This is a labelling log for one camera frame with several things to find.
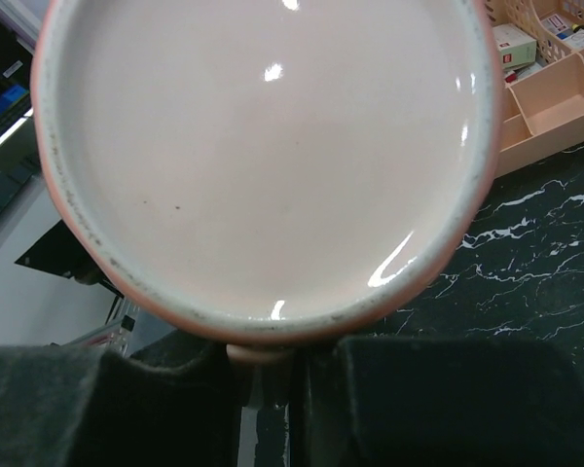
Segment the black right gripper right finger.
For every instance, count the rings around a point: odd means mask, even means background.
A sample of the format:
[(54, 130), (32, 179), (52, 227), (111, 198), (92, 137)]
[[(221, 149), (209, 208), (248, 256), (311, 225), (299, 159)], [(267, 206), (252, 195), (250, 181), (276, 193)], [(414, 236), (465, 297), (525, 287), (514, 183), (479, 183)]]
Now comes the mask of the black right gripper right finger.
[(349, 336), (303, 352), (295, 466), (584, 466), (584, 388), (542, 341)]

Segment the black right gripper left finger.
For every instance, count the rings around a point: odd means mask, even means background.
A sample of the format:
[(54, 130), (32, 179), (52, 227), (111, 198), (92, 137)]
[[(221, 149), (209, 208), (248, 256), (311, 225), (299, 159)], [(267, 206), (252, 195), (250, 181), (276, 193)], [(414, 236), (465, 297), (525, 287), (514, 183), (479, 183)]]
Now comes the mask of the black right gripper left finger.
[(235, 396), (224, 347), (180, 331), (129, 357), (0, 346), (0, 466), (233, 466)]

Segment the salmon pink speckled mug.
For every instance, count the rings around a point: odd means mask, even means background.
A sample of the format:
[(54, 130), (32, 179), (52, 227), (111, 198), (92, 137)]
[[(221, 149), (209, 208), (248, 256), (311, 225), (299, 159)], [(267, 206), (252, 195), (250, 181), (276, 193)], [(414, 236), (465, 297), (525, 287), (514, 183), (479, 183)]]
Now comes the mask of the salmon pink speckled mug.
[(54, 1), (31, 81), (50, 197), (100, 269), (255, 360), (440, 274), (502, 91), (481, 1)]

